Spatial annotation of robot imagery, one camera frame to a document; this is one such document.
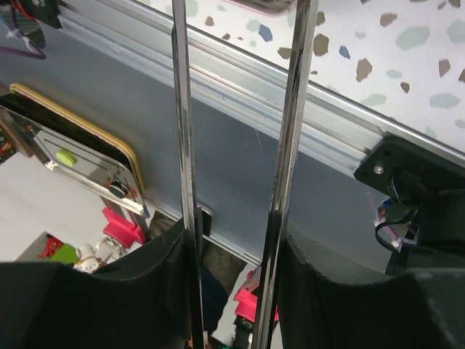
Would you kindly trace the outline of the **square cookie tin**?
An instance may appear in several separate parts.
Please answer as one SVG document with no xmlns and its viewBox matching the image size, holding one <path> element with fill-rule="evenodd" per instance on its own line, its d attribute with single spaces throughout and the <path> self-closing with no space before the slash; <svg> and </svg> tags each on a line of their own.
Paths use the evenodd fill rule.
<svg viewBox="0 0 465 349">
<path fill-rule="evenodd" d="M 233 4 L 266 15 L 281 15 L 295 6 L 295 0 L 231 0 Z"/>
</svg>

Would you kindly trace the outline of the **black foot pad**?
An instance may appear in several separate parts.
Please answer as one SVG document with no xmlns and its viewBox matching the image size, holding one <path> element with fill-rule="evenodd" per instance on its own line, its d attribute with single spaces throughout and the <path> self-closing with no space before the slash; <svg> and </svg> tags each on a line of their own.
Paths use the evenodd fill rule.
<svg viewBox="0 0 465 349">
<path fill-rule="evenodd" d="M 199 212 L 200 212 L 200 221 L 201 221 L 201 232 L 204 236 L 210 236 L 211 235 L 211 226 L 212 226 L 212 212 L 204 207 L 204 206 L 199 206 Z"/>
</svg>

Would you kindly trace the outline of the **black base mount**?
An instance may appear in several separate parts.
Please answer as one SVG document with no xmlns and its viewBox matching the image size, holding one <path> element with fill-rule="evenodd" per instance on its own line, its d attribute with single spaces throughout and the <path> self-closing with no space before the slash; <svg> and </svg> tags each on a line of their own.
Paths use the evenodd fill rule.
<svg viewBox="0 0 465 349">
<path fill-rule="evenodd" d="M 12 0 L 10 4 L 27 18 L 42 22 L 54 29 L 62 24 L 59 20 L 59 1 L 56 0 Z"/>
<path fill-rule="evenodd" d="M 386 273 L 464 267 L 464 168 L 399 137 L 387 137 L 355 179 L 387 195 L 374 236 L 391 257 Z"/>
</svg>

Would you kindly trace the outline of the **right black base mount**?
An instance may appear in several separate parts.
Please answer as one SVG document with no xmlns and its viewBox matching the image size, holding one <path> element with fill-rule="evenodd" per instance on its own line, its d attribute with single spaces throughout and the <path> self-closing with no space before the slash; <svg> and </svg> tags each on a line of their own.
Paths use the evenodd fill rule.
<svg viewBox="0 0 465 349">
<path fill-rule="evenodd" d="M 391 257 L 386 273 L 464 267 L 464 168 L 399 137 L 387 137 L 355 179 L 387 195 L 374 236 Z"/>
</svg>

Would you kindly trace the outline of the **pink plastic block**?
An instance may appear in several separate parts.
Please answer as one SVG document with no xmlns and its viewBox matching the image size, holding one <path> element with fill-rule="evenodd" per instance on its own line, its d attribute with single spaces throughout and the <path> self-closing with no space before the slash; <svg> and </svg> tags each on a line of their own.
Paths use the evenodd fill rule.
<svg viewBox="0 0 465 349">
<path fill-rule="evenodd" d="M 145 244 L 146 236 L 137 224 L 129 222 L 112 209 L 105 207 L 102 211 L 108 224 L 103 228 L 103 233 L 120 243 L 123 247 L 129 249 L 134 242 Z"/>
</svg>

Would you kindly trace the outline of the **yellow object below table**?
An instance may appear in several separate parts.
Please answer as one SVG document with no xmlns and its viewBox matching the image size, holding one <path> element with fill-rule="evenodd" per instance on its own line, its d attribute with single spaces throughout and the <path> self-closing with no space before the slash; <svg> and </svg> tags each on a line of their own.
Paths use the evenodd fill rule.
<svg viewBox="0 0 465 349">
<path fill-rule="evenodd" d="M 70 121 L 78 127 L 88 131 L 89 133 L 97 136 L 101 140 L 112 145 L 114 148 L 117 148 L 124 156 L 129 160 L 129 164 L 132 168 L 132 173 L 136 179 L 137 186 L 142 194 L 145 194 L 145 186 L 143 183 L 142 173 L 140 170 L 139 162 L 137 160 L 137 155 L 134 152 L 133 148 L 121 138 L 112 135 L 108 131 L 99 127 L 96 124 L 86 120 L 85 118 L 79 116 L 73 111 L 57 104 L 56 102 L 50 100 L 48 97 L 41 95 L 39 92 L 34 91 L 30 87 L 27 87 L 24 84 L 13 83 L 9 86 L 10 92 L 18 93 L 23 97 L 27 97 L 29 100 L 38 103 L 39 105 L 49 109 L 50 111 L 60 115 L 62 118 Z"/>
</svg>

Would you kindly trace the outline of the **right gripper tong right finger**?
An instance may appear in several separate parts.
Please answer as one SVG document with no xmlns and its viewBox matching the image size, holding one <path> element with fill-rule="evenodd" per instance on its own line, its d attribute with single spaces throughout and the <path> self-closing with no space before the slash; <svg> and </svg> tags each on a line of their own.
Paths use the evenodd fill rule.
<svg viewBox="0 0 465 349">
<path fill-rule="evenodd" d="M 421 266 L 395 276 L 346 264 L 287 232 L 317 11 L 316 1 L 296 3 L 252 345 L 268 348 L 279 320 L 290 348 L 462 348 L 463 189 L 424 190 L 412 246 Z"/>
</svg>

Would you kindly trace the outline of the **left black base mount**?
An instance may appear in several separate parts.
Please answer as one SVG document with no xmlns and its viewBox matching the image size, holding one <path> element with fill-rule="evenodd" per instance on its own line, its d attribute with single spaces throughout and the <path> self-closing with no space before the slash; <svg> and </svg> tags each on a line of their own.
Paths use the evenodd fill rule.
<svg viewBox="0 0 465 349">
<path fill-rule="evenodd" d="M 59 1 L 56 0 L 12 0 L 10 4 L 27 18 L 42 22 L 54 29 L 62 24 L 59 20 Z"/>
</svg>

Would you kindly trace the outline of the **aluminium mounting rail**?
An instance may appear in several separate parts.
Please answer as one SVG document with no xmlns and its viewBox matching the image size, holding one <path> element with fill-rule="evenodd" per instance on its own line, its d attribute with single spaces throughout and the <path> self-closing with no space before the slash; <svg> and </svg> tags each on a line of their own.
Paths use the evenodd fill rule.
<svg viewBox="0 0 465 349">
<path fill-rule="evenodd" d="M 168 15 L 135 1 L 65 1 L 66 33 L 165 84 L 172 79 Z M 287 74 L 278 66 L 190 28 L 196 99 L 277 137 Z M 315 83 L 307 89 L 300 151 L 346 175 L 389 135 L 408 140 L 459 166 L 464 153 Z"/>
</svg>

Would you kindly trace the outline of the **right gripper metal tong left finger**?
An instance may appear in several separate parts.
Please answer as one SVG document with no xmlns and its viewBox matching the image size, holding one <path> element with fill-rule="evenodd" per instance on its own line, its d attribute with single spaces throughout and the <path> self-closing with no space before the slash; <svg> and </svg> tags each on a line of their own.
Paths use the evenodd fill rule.
<svg viewBox="0 0 465 349">
<path fill-rule="evenodd" d="M 96 273 L 56 262 L 1 264 L 3 348 L 203 348 L 200 240 L 186 5 L 171 34 L 182 219 Z"/>
</svg>

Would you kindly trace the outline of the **mirror tray below table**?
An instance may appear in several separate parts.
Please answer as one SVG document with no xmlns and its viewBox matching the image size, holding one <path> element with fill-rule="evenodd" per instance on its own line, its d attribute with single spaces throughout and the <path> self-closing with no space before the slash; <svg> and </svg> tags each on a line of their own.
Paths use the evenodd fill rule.
<svg viewBox="0 0 465 349">
<path fill-rule="evenodd" d="M 6 125 L 44 166 L 143 218 L 149 217 L 134 162 L 110 142 L 46 108 L 2 102 Z"/>
</svg>

